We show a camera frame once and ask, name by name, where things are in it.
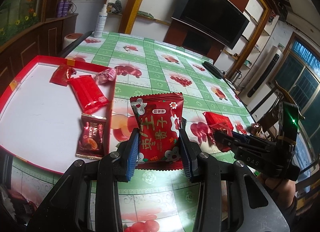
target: red snack package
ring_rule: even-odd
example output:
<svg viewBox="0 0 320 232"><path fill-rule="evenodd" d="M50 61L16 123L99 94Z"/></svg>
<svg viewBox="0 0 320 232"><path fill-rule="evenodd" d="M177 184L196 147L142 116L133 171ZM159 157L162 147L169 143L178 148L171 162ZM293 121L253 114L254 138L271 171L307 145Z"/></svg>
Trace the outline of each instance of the red snack package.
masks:
<svg viewBox="0 0 320 232"><path fill-rule="evenodd" d="M78 142L76 156L90 159L101 159L104 157L102 138L107 119L82 114L81 122L83 124L83 130Z"/></svg>
<svg viewBox="0 0 320 232"><path fill-rule="evenodd" d="M214 132L216 131L222 131L223 133L232 136L232 132L231 129L225 125L225 123L217 123L217 124L213 124L213 125L209 125L209 128L211 129L212 133L208 134L209 138L211 139L211 141L217 146L217 148L221 151L221 152L228 152L231 150L230 147L228 146L224 146L223 144L220 144L219 142L216 142L214 140Z"/></svg>
<svg viewBox="0 0 320 232"><path fill-rule="evenodd" d="M109 103L91 75L68 80L83 113L92 114Z"/></svg>
<svg viewBox="0 0 320 232"><path fill-rule="evenodd" d="M59 84L62 86L67 86L68 85L68 79L70 79L71 75L76 74L76 70L73 69L72 67L62 64L60 65L57 70L54 71L50 82Z"/></svg>
<svg viewBox="0 0 320 232"><path fill-rule="evenodd" d="M207 112L207 111L204 112L203 114L209 126L214 124L224 123L224 125L228 126L231 129L231 131L233 130L233 125L228 117L222 116L213 112Z"/></svg>
<svg viewBox="0 0 320 232"><path fill-rule="evenodd" d="M140 128L138 164L178 161L182 93L131 97L130 103Z"/></svg>
<svg viewBox="0 0 320 232"><path fill-rule="evenodd" d="M93 79L96 84L103 84L107 81L113 81L117 76L117 71L114 68L106 69L98 73Z"/></svg>

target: tv screen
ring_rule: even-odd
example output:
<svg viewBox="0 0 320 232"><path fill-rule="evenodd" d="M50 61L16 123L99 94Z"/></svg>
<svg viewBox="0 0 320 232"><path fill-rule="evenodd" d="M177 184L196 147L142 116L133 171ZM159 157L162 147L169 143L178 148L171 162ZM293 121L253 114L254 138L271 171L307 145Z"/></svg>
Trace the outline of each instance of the tv screen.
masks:
<svg viewBox="0 0 320 232"><path fill-rule="evenodd" d="M233 48L249 20L229 0L181 0L173 19Z"/></svg>

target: wooden cabinet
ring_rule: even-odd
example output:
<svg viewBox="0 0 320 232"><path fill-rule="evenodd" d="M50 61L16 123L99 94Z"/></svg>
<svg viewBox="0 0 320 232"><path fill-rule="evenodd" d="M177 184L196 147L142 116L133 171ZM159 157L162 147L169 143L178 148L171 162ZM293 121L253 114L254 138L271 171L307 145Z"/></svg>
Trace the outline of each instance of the wooden cabinet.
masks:
<svg viewBox="0 0 320 232"><path fill-rule="evenodd" d="M77 14L38 23L0 47L0 96L35 56L57 56L63 38L75 31L76 17Z"/></svg>
<svg viewBox="0 0 320 232"><path fill-rule="evenodd" d="M7 60L4 60L2 63L0 63L0 95L4 92L12 79L13 72L10 58L7 58Z"/></svg>

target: spray bottle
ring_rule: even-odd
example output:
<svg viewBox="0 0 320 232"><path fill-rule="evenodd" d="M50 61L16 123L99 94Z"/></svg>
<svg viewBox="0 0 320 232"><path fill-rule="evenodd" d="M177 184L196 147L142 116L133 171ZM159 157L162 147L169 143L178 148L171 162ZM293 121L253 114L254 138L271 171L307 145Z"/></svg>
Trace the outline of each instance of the spray bottle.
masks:
<svg viewBox="0 0 320 232"><path fill-rule="evenodd" d="M104 30L104 25L106 24L107 15L108 15L108 13L107 13L107 5L104 4L103 8L101 9L101 11L99 12L99 15L98 15L96 29L94 31L94 37L95 38L101 38L102 37L102 32Z"/></svg>

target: table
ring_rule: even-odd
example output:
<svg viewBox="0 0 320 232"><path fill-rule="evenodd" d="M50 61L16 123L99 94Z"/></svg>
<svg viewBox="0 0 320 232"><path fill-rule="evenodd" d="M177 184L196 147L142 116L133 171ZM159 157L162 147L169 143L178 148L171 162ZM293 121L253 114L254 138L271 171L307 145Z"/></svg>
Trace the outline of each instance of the table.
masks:
<svg viewBox="0 0 320 232"><path fill-rule="evenodd" d="M212 60L182 47L149 38L104 33L99 39L87 38L67 58L109 67L121 66L113 101L110 152L130 137L130 123L134 118L129 103L131 96L182 92L182 116L187 120L189 139L199 143L202 151L230 163L234 161L232 152L221 153L215 145L210 146L207 139L196 135L197 130L208 128L203 112L228 116L234 130L242 133L248 132L247 126L254 122L229 85L204 69L202 62ZM178 78L189 80L192 84L184 87L176 81ZM37 205L58 179L56 174L14 158L12 187ZM199 184L189 183L183 170L135 170L129 183L118 183L118 190L124 225L156 220L161 232L192 231ZM94 207L95 182L92 184L90 207L93 228Z"/></svg>

